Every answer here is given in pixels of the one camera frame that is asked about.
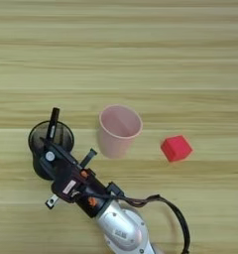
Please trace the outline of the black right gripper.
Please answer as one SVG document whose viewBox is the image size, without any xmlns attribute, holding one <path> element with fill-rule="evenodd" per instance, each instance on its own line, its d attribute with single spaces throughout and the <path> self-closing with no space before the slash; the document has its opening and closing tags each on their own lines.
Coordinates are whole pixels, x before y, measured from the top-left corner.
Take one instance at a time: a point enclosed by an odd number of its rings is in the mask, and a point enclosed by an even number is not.
<svg viewBox="0 0 238 254">
<path fill-rule="evenodd" d="M 40 177 L 53 181 L 53 195 L 46 201 L 52 209 L 59 199 L 76 203 L 89 217 L 95 217 L 108 203 L 112 194 L 123 196 L 124 193 L 113 183 L 107 187 L 97 178 L 87 164 L 96 155 L 91 149 L 79 163 L 62 146 L 41 137 L 45 152 L 39 159 Z"/>
</svg>

